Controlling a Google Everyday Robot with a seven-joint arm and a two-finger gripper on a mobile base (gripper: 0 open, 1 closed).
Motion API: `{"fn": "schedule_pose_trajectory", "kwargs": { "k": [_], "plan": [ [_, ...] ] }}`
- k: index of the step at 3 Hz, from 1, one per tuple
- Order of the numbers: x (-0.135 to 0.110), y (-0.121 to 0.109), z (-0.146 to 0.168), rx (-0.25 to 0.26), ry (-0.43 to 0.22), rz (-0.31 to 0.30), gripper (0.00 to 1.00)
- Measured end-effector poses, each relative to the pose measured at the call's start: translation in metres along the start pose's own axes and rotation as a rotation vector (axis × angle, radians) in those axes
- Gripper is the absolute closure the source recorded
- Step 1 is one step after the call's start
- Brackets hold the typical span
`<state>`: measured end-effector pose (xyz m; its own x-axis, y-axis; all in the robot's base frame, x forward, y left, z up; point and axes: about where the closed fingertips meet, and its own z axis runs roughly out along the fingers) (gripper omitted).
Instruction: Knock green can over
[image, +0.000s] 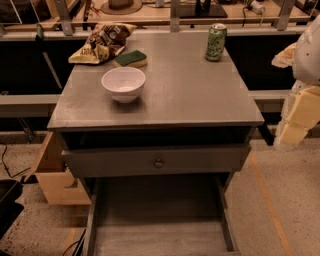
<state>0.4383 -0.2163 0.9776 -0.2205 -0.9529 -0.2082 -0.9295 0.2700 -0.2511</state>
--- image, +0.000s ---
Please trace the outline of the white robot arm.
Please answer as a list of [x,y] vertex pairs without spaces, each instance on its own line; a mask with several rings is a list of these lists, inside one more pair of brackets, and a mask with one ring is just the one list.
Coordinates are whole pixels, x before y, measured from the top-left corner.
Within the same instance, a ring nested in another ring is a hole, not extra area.
[[283,103],[274,141],[278,149],[291,149],[320,122],[320,16],[271,64],[280,68],[291,66],[295,78]]

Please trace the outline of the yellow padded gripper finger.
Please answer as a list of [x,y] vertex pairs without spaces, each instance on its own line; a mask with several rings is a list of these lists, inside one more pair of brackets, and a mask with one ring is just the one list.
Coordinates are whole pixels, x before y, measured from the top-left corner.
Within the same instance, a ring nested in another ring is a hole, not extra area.
[[283,103],[274,145],[298,146],[319,122],[320,87],[297,80]]
[[292,43],[291,45],[286,47],[284,50],[282,50],[280,53],[275,55],[271,61],[271,64],[279,68],[286,68],[288,66],[291,66],[293,64],[293,56],[294,56],[295,48],[296,48],[296,43]]

